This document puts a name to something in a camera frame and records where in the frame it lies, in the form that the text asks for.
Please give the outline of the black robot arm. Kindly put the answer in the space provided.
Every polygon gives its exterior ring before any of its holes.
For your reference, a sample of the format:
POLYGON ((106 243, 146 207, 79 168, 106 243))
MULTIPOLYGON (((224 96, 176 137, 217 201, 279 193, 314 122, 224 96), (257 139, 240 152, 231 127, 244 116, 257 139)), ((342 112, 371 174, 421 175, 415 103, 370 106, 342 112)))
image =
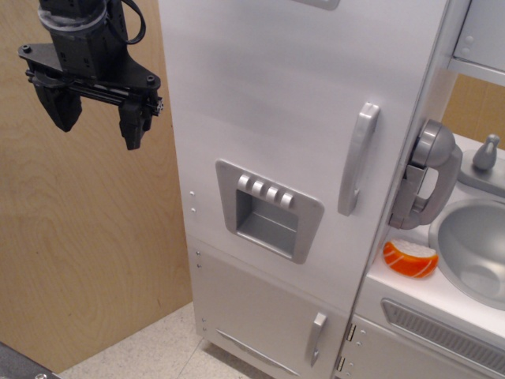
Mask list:
POLYGON ((124 6, 141 13, 133 1, 41 1, 39 20, 52 41, 25 44, 18 55, 28 63, 28 80, 59 129, 69 132, 77 123, 82 98, 109 103, 118 107, 121 135, 134 150, 163 100, 159 77, 128 52, 144 38, 145 20, 130 39, 124 6))

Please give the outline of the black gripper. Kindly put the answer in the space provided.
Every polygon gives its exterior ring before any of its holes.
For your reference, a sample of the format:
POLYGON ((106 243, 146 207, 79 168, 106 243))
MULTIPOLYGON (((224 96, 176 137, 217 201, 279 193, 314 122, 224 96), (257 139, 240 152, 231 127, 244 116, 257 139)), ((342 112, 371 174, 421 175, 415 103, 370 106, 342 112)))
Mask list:
POLYGON ((40 83, 34 84, 39 101, 64 132, 80 117, 80 96, 121 105, 121 134, 127 149, 135 150, 151 129, 152 115, 163 109, 159 77, 105 30, 93 36, 56 35, 52 43, 25 44, 18 54, 28 63, 27 75, 40 83))

